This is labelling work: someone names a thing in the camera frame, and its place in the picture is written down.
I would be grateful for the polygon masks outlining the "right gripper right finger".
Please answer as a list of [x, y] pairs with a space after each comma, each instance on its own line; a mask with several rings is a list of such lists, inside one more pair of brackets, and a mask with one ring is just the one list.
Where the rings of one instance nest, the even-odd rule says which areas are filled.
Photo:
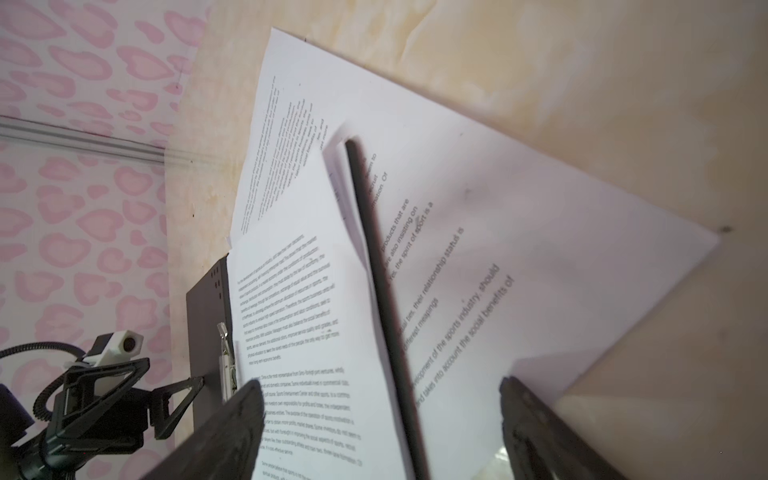
[[499, 392], [504, 445], [516, 479], [624, 477], [518, 378], [504, 378]]

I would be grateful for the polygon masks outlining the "text sheet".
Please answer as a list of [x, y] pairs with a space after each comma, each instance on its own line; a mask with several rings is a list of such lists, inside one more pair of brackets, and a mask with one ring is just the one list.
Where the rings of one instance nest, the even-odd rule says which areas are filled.
[[561, 394], [718, 236], [280, 30], [264, 54], [230, 236], [312, 147], [353, 144], [417, 471], [469, 479], [502, 445], [500, 384]]

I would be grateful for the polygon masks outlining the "paper sheet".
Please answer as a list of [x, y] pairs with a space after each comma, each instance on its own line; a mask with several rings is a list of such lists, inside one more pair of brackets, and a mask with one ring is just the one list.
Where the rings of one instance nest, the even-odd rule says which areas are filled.
[[264, 395], [254, 477], [412, 478], [369, 274], [320, 151], [227, 269], [238, 378]]

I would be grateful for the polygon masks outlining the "red and black folder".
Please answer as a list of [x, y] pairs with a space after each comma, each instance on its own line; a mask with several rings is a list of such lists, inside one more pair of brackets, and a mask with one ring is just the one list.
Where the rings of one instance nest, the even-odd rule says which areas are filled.
[[[355, 147], [353, 144], [347, 144], [341, 146], [331, 155], [325, 154], [318, 147], [312, 147], [302, 161], [299, 173], [306, 165], [312, 150], [318, 150], [322, 154], [350, 238], [369, 274], [369, 282], [375, 302], [374, 313], [378, 320], [377, 329], [381, 338], [380, 348], [386, 364], [386, 374], [392, 381], [393, 397], [397, 403], [396, 408], [400, 416], [403, 437], [407, 443], [414, 471], [414, 475], [410, 479], [413, 479], [417, 475], [417, 470], [412, 458], [411, 435], [407, 427], [407, 420], [401, 412], [396, 376], [390, 362], [390, 351], [385, 334], [386, 323], [392, 316], [391, 301], [384, 282], [378, 277], [373, 268], [371, 250], [366, 236], [367, 222], [360, 214], [361, 204], [357, 199], [356, 185], [352, 173], [352, 158]], [[210, 386], [204, 395], [202, 406], [195, 410], [194, 432], [200, 429], [209, 418], [219, 411], [235, 395], [240, 387], [250, 381], [240, 381], [236, 368], [227, 269], [229, 252], [211, 266], [187, 292], [185, 297], [190, 370], [195, 375], [204, 376]]]

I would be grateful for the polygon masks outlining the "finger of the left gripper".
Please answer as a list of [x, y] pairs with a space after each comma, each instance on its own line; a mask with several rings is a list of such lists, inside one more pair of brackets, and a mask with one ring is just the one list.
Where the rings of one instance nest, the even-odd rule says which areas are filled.
[[176, 429], [186, 410], [203, 389], [202, 376], [154, 389], [150, 394], [149, 419], [156, 440], [168, 439]]
[[148, 428], [148, 393], [136, 384], [150, 360], [76, 369], [64, 376], [50, 440], [61, 444], [141, 444]]

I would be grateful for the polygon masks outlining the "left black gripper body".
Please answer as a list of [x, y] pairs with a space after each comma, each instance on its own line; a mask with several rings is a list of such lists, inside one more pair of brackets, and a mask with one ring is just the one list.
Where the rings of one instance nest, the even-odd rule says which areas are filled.
[[73, 474], [100, 455], [130, 455], [151, 425], [149, 391], [119, 387], [98, 397], [90, 387], [66, 387], [54, 399], [49, 428], [35, 448], [37, 474]]

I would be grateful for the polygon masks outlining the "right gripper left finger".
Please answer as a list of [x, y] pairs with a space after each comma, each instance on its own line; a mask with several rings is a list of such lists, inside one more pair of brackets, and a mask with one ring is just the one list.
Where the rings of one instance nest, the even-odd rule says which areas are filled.
[[265, 428], [262, 386], [252, 379], [146, 479], [250, 479]]

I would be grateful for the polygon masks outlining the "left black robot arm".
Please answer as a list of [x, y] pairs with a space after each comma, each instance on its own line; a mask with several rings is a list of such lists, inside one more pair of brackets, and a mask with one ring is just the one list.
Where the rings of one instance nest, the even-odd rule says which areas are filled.
[[205, 381], [190, 377], [152, 391], [138, 388], [149, 369], [150, 360], [142, 358], [65, 372], [46, 429], [24, 443], [32, 419], [12, 394], [4, 394], [1, 477], [74, 479], [98, 456], [143, 448], [149, 428], [157, 440], [169, 438]]

